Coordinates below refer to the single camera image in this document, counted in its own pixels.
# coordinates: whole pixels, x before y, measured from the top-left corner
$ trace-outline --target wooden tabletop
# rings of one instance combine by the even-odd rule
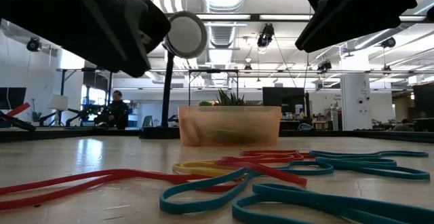
[[[238,156],[245,147],[181,147],[174,141],[142,141],[136,136],[98,136],[64,138],[0,145],[0,187],[42,181],[111,168],[135,168],[172,172],[172,164],[196,160]],[[323,150],[367,153],[382,150],[427,151],[434,155],[434,145],[406,143],[367,138],[281,138],[277,149],[301,151]],[[400,166],[434,173],[434,157],[395,157]],[[319,193],[362,197],[434,208],[434,184],[429,181],[392,179],[356,172],[337,170],[334,174],[308,176],[307,189]],[[281,183],[270,177],[254,179],[242,195],[250,195],[253,183]],[[0,223],[239,223],[231,216],[231,206],[220,210],[177,216],[159,209],[159,194],[170,183],[149,179],[131,179],[55,200],[40,207],[0,212]],[[1,196],[2,200],[47,193],[50,189],[32,193]],[[206,200],[216,194],[190,191],[173,197],[179,202]],[[348,223],[348,221],[316,210],[284,204],[262,204],[250,209],[314,223]]]

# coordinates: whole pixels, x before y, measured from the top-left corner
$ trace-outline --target round mirror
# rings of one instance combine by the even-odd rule
[[[169,19],[172,28],[164,39],[166,48],[180,58],[196,58],[208,42],[202,20],[188,11],[176,12]]]

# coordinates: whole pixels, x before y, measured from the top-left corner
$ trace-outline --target man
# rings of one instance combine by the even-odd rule
[[[128,105],[122,101],[122,92],[113,92],[113,102],[108,106],[110,125],[118,130],[125,130],[128,126]]]
[[[393,128],[394,132],[414,132],[413,128],[409,127],[409,121],[408,119],[403,119],[401,122],[401,125],[395,126]]]

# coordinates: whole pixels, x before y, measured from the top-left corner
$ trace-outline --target translucent plastic container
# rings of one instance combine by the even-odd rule
[[[264,146],[279,138],[281,107],[179,107],[184,146]]]

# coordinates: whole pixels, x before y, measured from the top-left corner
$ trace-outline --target green plant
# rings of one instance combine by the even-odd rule
[[[229,96],[221,89],[218,90],[218,95],[220,98],[217,97],[217,100],[220,106],[245,106],[244,95],[243,98],[237,98],[237,95],[231,92]]]
[[[208,102],[208,101],[201,101],[199,103],[199,106],[212,106],[212,103]]]
[[[39,121],[39,119],[41,119],[41,115],[42,115],[42,113],[41,112],[35,112],[35,111],[33,111],[32,112],[32,121],[33,122],[38,122]]]

